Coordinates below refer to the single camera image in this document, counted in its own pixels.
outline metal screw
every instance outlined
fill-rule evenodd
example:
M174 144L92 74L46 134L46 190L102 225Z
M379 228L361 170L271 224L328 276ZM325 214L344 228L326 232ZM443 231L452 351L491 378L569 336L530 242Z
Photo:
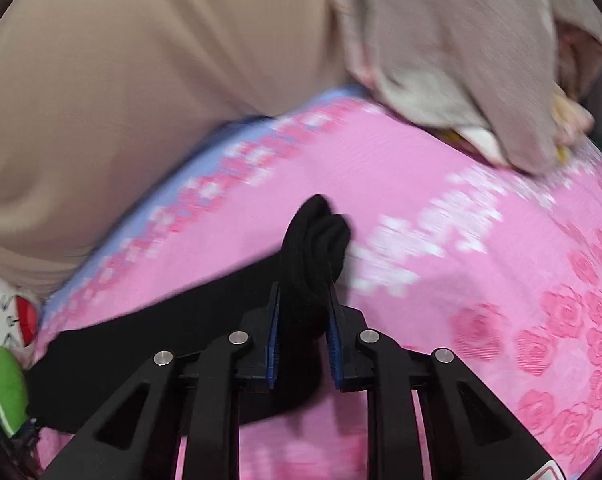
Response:
M359 334L359 338L364 343L376 343L379 341L380 335L376 330L364 330Z
M155 365L166 366L172 362L172 352L168 350L161 350L155 354Z
M439 348L434 352L434 357L436 357L437 361L440 363L448 364L454 360L454 353L447 348Z
M230 341L233 345L242 345L246 341L248 341L249 335L242 330L237 330L233 332L227 337L227 340Z

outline pink bedsheet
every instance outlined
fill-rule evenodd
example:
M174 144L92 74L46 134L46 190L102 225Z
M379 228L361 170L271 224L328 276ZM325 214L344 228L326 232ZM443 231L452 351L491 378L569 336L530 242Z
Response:
M59 330L120 316L273 250L299 205L322 193L355 231L343 303L406 348L454 349L577 478L602 446L596 148L584 142L567 167L533 180L482 166L356 98L277 129L286 135L234 146L223 160L232 177L188 183L144 238L102 262L43 328L39 355ZM201 196L205 208L195 206ZM363 479L365 409L363 396L326 386L307 409L242 428L241 478ZM44 433L43 462L60 444Z

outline black sock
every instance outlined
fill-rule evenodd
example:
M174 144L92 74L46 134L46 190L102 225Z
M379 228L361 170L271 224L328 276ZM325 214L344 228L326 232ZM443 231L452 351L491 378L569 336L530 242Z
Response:
M26 372L28 415L42 426L76 433L157 351L182 356L203 350L236 330L245 312L265 306L277 280L280 375L267 406L246 407L242 421L297 407L320 382L314 340L327 327L327 283L340 274L349 240L345 220L314 196L295 215L279 252L138 312L60 333Z

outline beige pants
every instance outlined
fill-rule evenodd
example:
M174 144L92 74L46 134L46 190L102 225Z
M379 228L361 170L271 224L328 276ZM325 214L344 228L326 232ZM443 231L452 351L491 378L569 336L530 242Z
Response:
M342 83L337 37L327 0L15 0L0 22L0 275L59 288L212 128Z

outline white flower pattern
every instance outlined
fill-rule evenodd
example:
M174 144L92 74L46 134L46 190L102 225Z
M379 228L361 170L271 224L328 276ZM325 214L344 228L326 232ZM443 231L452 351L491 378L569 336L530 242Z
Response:
M542 178L523 177L475 164L446 180L455 185L417 216L418 228L410 221L380 215L379 224L364 244L352 243L347 265L353 269L351 287L360 294L373 294L385 287L395 297L404 297L407 285L419 278L407 269L409 258L445 256L446 246L462 253L486 253L483 240L495 221L502 221L498 199L514 193L524 200L536 200L544 209L555 204L552 191L569 188L572 175L593 173L600 152L584 142L564 168Z

